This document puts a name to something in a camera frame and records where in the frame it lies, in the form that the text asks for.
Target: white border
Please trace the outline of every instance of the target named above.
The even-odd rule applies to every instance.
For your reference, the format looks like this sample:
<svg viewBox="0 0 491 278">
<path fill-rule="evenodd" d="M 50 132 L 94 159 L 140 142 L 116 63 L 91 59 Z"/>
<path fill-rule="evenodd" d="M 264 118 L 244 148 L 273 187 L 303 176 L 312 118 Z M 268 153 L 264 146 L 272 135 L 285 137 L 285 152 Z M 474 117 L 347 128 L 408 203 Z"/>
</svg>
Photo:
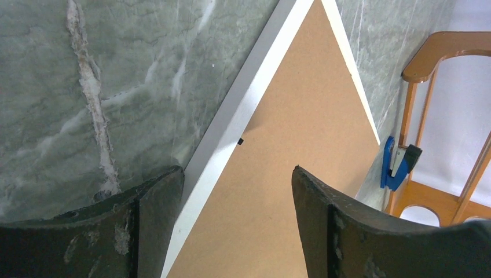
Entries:
<svg viewBox="0 0 491 278">
<path fill-rule="evenodd" d="M 162 278 L 167 277 L 313 2 L 280 0 L 191 158 L 185 170 L 185 204 L 174 225 Z M 380 144 L 336 2 L 322 2 Z"/>
</svg>

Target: blue clip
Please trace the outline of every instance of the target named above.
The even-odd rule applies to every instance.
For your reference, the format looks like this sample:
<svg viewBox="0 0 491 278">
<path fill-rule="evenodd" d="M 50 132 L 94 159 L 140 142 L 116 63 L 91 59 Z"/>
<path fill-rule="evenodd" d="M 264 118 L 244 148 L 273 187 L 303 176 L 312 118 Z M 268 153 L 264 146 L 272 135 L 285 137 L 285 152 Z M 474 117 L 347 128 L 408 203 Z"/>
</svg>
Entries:
<svg viewBox="0 0 491 278">
<path fill-rule="evenodd" d="M 380 181 L 380 187 L 385 188 L 386 186 L 392 190 L 396 191 L 397 188 L 402 184 L 406 176 L 409 174 L 410 169 L 408 162 L 404 158 L 401 165 L 397 169 L 395 177 L 391 176 L 392 170 L 390 170 L 390 159 L 392 157 L 392 151 L 394 149 L 394 137 L 389 136 L 384 147 L 384 156 L 382 161 L 382 179 Z"/>
</svg>

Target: white wall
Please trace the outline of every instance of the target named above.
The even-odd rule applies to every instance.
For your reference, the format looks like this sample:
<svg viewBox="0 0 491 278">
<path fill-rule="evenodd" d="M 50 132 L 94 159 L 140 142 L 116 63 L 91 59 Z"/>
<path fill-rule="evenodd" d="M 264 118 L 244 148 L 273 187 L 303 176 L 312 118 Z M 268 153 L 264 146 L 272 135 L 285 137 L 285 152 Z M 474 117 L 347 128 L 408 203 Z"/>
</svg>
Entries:
<svg viewBox="0 0 491 278">
<path fill-rule="evenodd" d="M 449 31 L 491 31 L 490 0 L 458 0 Z M 416 137 L 427 84 L 417 93 L 410 140 Z M 413 179 L 460 195 L 491 130 L 491 57 L 464 56 L 441 63 L 423 132 L 423 154 Z M 491 206 L 491 170 L 471 200 Z M 404 218 L 428 222 L 428 216 L 405 211 Z"/>
</svg>

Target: brown board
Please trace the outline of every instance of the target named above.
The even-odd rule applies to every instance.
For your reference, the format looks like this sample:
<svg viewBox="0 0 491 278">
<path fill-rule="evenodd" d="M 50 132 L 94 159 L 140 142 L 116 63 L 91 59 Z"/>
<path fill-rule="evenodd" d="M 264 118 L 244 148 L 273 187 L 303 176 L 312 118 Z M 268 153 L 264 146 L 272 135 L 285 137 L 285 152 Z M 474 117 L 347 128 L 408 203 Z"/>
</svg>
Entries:
<svg viewBox="0 0 491 278">
<path fill-rule="evenodd" d="M 354 197 L 379 149 L 315 0 L 168 277 L 306 277 L 291 173 Z"/>
</svg>

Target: wooden frame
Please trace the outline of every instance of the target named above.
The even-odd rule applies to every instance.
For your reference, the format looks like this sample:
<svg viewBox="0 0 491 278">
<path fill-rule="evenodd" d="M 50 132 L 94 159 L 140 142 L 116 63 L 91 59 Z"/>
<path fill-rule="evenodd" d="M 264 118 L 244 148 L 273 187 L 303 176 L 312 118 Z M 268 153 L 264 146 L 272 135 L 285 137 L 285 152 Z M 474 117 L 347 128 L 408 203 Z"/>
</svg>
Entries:
<svg viewBox="0 0 491 278">
<path fill-rule="evenodd" d="M 415 145 L 419 146 L 441 61 L 463 55 L 491 56 L 491 32 L 438 32 L 432 34 L 404 69 L 402 78 L 409 82 L 406 106 L 402 116 L 399 145 L 406 145 L 417 84 L 428 81 Z M 491 208 L 470 201 L 486 167 L 491 160 L 491 132 L 474 164 L 474 168 L 459 197 L 430 188 L 411 180 L 412 174 L 397 192 L 391 192 L 386 212 L 400 217 L 410 206 L 422 206 L 433 211 L 441 226 L 458 224 L 469 217 L 491 218 Z"/>
<path fill-rule="evenodd" d="M 174 226 L 162 277 L 169 273 L 313 1 L 280 0 L 191 158 L 185 169 L 183 208 Z M 322 2 L 380 144 L 336 2 Z"/>
</svg>

